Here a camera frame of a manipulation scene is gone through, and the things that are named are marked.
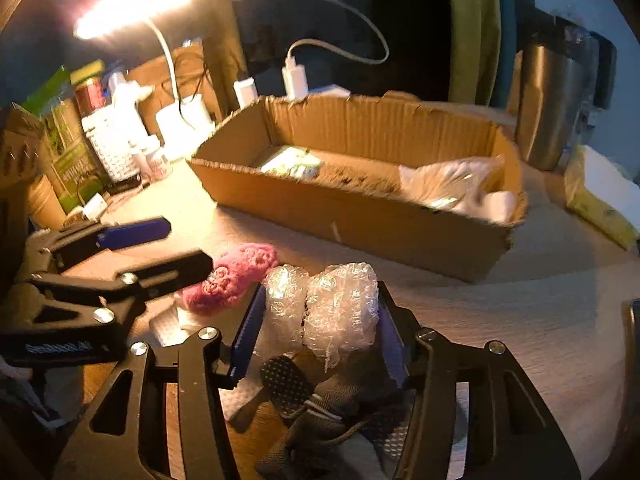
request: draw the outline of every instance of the lamp light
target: lamp light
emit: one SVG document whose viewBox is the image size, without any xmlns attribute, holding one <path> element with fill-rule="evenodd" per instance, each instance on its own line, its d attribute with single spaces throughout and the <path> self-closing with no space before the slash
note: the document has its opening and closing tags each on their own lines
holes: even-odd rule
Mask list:
<svg viewBox="0 0 640 480">
<path fill-rule="evenodd" d="M 169 67 L 175 100 L 156 114 L 156 120 L 165 141 L 164 152 L 169 160 L 177 160 L 192 152 L 207 139 L 213 126 L 201 95 L 180 102 L 171 51 L 162 32 L 151 21 L 151 18 L 158 14 L 182 7 L 190 1 L 99 0 L 93 9 L 78 20 L 75 30 L 78 38 L 90 40 L 127 25 L 142 22 L 155 33 Z"/>
<path fill-rule="evenodd" d="M 191 0 L 99 0 L 76 26 L 82 40 L 109 34 L 118 28 L 145 22 L 158 14 L 177 9 Z"/>
</svg>

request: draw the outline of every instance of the bubble wrap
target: bubble wrap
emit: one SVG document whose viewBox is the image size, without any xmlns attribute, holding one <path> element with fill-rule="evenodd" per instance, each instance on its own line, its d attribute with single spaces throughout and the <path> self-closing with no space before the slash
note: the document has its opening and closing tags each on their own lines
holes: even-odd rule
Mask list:
<svg viewBox="0 0 640 480">
<path fill-rule="evenodd" d="M 309 273 L 301 267 L 283 265 L 270 270 L 264 280 L 267 304 L 262 326 L 270 326 L 288 350 L 302 348 L 302 317 L 305 314 Z"/>
<path fill-rule="evenodd" d="M 378 280 L 368 264 L 327 267 L 309 279 L 306 293 L 304 344 L 325 371 L 340 354 L 368 348 L 376 338 Z"/>
</svg>

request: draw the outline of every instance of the open cardboard box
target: open cardboard box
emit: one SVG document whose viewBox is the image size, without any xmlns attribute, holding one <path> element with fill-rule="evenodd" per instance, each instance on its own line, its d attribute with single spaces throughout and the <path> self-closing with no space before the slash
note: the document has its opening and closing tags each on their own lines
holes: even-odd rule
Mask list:
<svg viewBox="0 0 640 480">
<path fill-rule="evenodd" d="M 498 124 L 451 111 L 451 104 L 397 98 L 260 98 L 228 117 L 190 165 L 212 199 L 251 215 L 414 267 L 474 282 L 511 247 L 524 220 L 520 159 Z M 323 160 L 379 176 L 404 164 L 502 155 L 491 190 L 518 200 L 509 225 L 433 210 L 401 196 L 345 189 L 317 179 L 261 173 L 280 146 L 311 149 Z"/>
</svg>

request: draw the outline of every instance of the wooden table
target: wooden table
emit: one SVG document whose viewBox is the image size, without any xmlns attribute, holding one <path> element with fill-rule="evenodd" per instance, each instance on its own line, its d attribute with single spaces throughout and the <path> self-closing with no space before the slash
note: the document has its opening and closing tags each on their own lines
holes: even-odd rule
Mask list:
<svg viewBox="0 0 640 480">
<path fill-rule="evenodd" d="M 469 285 L 216 207 L 187 164 L 174 168 L 168 179 L 104 218 L 126 222 L 165 216 L 172 223 L 172 234 L 118 254 L 105 251 L 72 274 L 110 278 L 119 269 L 172 253 L 200 247 L 215 256 L 247 241 L 272 243 L 283 260 L 309 272 L 329 264 L 369 262 L 396 303 L 412 309 L 424 325 L 455 342 L 482 346 L 499 339 L 510 348 L 557 419 L 583 478 L 606 459 L 624 399 L 622 305 L 640 297 L 640 259 L 564 211 L 560 177 L 525 168 L 527 220 L 516 231 L 513 249 L 487 279 Z M 162 298 L 149 304 L 132 340 L 157 344 L 148 320 L 170 303 L 170 298 Z M 107 371 L 107 365 L 88 368 L 87 399 Z M 172 469 L 172 474 L 180 478 L 175 466 L 179 462 L 175 408 L 169 411 L 170 419 L 174 417 L 169 423 L 170 451 L 177 471 Z M 249 448 L 242 447 L 242 435 L 231 430 L 230 438 L 242 478 L 256 478 L 253 463 L 264 451 L 244 456 Z M 271 443 L 258 444 L 266 450 Z M 460 459 L 455 456 L 454 462 Z"/>
</svg>

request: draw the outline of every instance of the jar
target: jar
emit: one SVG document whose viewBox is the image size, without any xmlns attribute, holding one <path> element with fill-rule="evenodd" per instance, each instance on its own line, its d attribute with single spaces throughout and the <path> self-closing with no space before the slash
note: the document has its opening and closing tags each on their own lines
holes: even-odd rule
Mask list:
<svg viewBox="0 0 640 480">
<path fill-rule="evenodd" d="M 106 106 L 101 79 L 90 77 L 76 85 L 76 100 L 80 116 L 83 118 Z"/>
<path fill-rule="evenodd" d="M 158 136 L 149 136 L 142 153 L 145 155 L 146 164 L 149 166 L 153 180 L 162 180 L 173 171 L 171 163 L 164 154 L 164 149 L 160 146 Z"/>
</svg>

